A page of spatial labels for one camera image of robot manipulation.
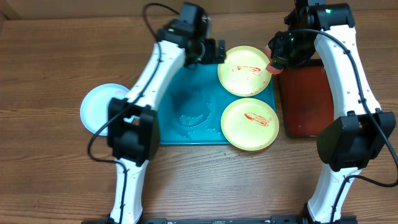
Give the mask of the orange sponge with dark scourer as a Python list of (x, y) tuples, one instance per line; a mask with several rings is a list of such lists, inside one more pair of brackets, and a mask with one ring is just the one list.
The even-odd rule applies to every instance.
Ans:
[(269, 57), (269, 63), (266, 67), (266, 70), (273, 75), (280, 74), (283, 71), (283, 67), (280, 65), (274, 65), (274, 62), (271, 60), (272, 50), (269, 48), (268, 45), (264, 47), (265, 54)]

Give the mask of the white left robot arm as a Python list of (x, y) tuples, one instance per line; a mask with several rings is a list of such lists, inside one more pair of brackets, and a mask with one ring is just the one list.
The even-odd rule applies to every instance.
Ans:
[(108, 223), (138, 223), (146, 167), (160, 143), (158, 108), (176, 73), (189, 65), (223, 63), (224, 41), (207, 38), (210, 17), (184, 2), (178, 18), (157, 32), (150, 59), (130, 92), (108, 106), (107, 143), (117, 168), (116, 198)]

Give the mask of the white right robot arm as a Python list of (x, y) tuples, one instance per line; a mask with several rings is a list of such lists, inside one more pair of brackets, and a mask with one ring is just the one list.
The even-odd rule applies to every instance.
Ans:
[(288, 29), (278, 32), (266, 50), (267, 71), (304, 65), (319, 54), (326, 70), (334, 107), (334, 120), (317, 139), (323, 163), (315, 192), (295, 223), (356, 223), (341, 208), (354, 180), (384, 147), (396, 126), (391, 112), (384, 112), (366, 79), (356, 46), (355, 21), (346, 3), (301, 0), (285, 17)]

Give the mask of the white round plate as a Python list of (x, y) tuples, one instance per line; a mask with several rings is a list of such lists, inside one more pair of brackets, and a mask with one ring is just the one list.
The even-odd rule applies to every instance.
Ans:
[(108, 120), (108, 105), (112, 98), (123, 99), (129, 89), (115, 83), (106, 83), (92, 89), (80, 106), (80, 119), (84, 127), (96, 133)]

